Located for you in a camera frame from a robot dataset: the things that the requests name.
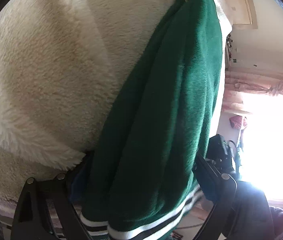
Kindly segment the green white varsity jacket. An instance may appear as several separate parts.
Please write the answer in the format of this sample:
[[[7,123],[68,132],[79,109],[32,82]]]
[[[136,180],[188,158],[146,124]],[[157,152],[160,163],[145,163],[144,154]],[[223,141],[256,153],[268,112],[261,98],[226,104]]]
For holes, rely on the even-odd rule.
[[[214,0],[176,0],[103,126],[80,214],[93,239],[163,239],[191,210],[222,58]]]

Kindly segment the pink garment on sill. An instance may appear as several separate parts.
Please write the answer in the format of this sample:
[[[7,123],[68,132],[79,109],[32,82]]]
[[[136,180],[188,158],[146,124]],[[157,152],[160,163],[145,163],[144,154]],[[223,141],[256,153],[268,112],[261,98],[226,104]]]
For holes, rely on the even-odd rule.
[[[233,129],[244,130],[247,127],[247,118],[245,116],[232,116],[229,118],[229,122]]]

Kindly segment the pink floral curtain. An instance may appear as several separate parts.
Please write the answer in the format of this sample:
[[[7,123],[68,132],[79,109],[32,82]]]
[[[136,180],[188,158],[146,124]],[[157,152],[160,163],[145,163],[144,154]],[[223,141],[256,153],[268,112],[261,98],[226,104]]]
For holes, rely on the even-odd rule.
[[[282,73],[253,73],[227,70],[222,110],[237,115],[251,112],[254,104],[251,98],[283,95]]]

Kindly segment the floral purple bed blanket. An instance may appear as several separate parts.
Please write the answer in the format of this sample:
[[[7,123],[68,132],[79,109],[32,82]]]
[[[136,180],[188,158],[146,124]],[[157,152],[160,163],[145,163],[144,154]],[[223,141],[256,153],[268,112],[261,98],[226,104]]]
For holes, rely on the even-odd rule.
[[[10,0],[0,12],[0,213],[95,148],[175,0]]]

